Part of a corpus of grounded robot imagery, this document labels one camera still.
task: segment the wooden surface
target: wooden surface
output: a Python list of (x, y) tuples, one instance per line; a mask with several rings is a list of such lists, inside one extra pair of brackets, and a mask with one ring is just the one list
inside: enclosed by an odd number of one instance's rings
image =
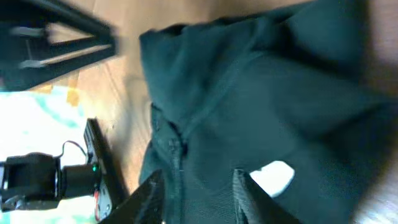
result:
[[(118, 29), (118, 57), (75, 75), (80, 102), (96, 116), (130, 192), (137, 188), (146, 144), (150, 139), (150, 99), (139, 60), (139, 34), (181, 22), (204, 22), (273, 9), (303, 0), (68, 0)], [(398, 95), (398, 1), (371, 0), (372, 39), (368, 80), (373, 88)], [(380, 184), (359, 208), (358, 223), (398, 223), (398, 154), (386, 165)]]

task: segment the clothing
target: clothing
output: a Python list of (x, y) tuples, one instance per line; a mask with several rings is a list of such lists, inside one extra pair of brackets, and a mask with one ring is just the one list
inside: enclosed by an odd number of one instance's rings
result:
[[(234, 172), (272, 161), (295, 177), (259, 207), (302, 223), (350, 221), (396, 114), (391, 99), (359, 84), (363, 8), (319, 0), (140, 37), (153, 101), (140, 182), (163, 170), (167, 223), (238, 222), (236, 204), (247, 200)], [(254, 213), (242, 222), (258, 223)]]

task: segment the folded garment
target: folded garment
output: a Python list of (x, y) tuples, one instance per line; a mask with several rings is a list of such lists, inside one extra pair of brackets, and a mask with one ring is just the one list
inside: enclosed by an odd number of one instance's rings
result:
[[(163, 170), (167, 223), (350, 222), (397, 114), (359, 84), (364, 7), (319, 0), (141, 35), (153, 133), (140, 183)], [(295, 175), (271, 198), (246, 173), (273, 161)]]

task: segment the black cable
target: black cable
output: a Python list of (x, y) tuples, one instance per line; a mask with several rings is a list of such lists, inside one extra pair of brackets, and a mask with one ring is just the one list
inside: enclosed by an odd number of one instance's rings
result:
[(81, 153), (83, 153), (83, 155), (85, 155), (85, 157), (87, 158), (87, 153), (85, 152), (85, 150), (77, 142), (74, 142), (71, 140), (67, 140), (66, 142), (64, 142), (62, 144), (62, 153), (59, 156), (57, 156), (57, 158), (61, 158), (63, 156), (63, 153), (65, 152), (66, 143), (71, 143), (71, 144), (74, 144), (75, 146), (77, 146), (80, 149)]

